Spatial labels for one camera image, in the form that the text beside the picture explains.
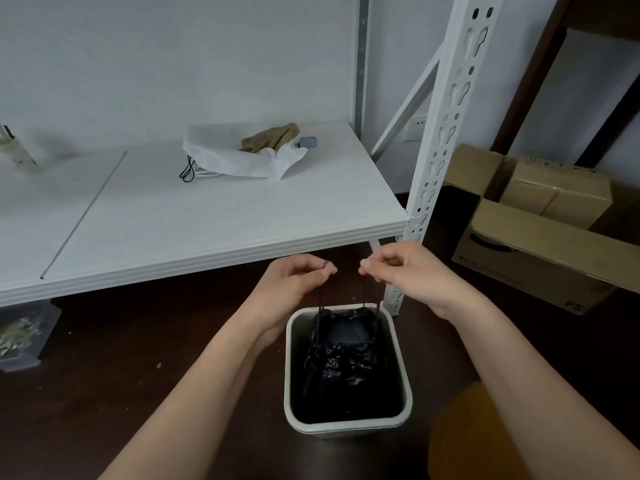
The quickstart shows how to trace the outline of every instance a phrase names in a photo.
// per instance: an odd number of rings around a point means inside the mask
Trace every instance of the brown cardboard box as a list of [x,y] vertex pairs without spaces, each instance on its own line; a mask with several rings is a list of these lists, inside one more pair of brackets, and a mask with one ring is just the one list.
[[476,195],[478,203],[452,260],[577,315],[617,287],[640,292],[640,246],[604,235],[629,234],[629,223],[640,221],[640,191],[626,188],[626,198],[604,212],[594,226],[602,231],[595,233],[492,201],[516,167],[466,144],[454,152],[444,182]]
[[516,159],[500,203],[588,229],[611,205],[609,179],[593,170],[536,158]]

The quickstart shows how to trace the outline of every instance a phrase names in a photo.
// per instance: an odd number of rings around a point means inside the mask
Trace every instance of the forearm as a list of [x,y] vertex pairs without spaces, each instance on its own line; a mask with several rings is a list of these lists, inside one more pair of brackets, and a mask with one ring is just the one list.
[[204,478],[260,352],[254,329],[229,319],[101,479]]
[[640,477],[640,452],[480,293],[451,316],[537,479]]

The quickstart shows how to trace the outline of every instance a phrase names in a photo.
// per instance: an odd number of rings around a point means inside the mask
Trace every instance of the white shelf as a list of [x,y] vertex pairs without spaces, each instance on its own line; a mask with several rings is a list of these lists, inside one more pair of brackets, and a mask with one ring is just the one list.
[[0,290],[40,284],[123,152],[57,159],[34,177],[0,164]]
[[347,123],[301,131],[318,147],[280,181],[222,176],[186,184],[178,177],[186,163],[180,141],[129,150],[31,291],[60,296],[404,230],[406,212]]

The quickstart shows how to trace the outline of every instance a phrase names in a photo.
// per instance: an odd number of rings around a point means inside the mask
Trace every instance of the left hand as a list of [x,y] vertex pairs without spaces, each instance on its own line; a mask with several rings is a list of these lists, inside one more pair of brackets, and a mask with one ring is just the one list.
[[302,297],[337,272],[333,263],[311,254],[273,261],[238,310],[257,327],[261,348],[278,338]]

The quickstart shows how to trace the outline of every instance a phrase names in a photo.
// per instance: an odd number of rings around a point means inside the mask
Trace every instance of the dark wooden floor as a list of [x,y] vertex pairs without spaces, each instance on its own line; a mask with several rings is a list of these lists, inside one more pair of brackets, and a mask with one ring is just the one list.
[[[425,245],[448,258],[464,223],[438,201]],[[317,254],[340,268],[326,305],[362,299],[356,266],[366,244]],[[42,364],[0,376],[0,478],[96,478],[235,311],[266,262],[59,298],[63,313]],[[619,292],[576,317],[462,267],[454,270],[514,320],[571,384],[640,445],[640,299]],[[302,306],[315,306],[309,296]],[[259,359],[211,478],[425,477],[429,427],[477,378],[455,330],[405,300],[396,328],[411,382],[412,416],[400,428],[316,440],[287,423],[284,336]]]

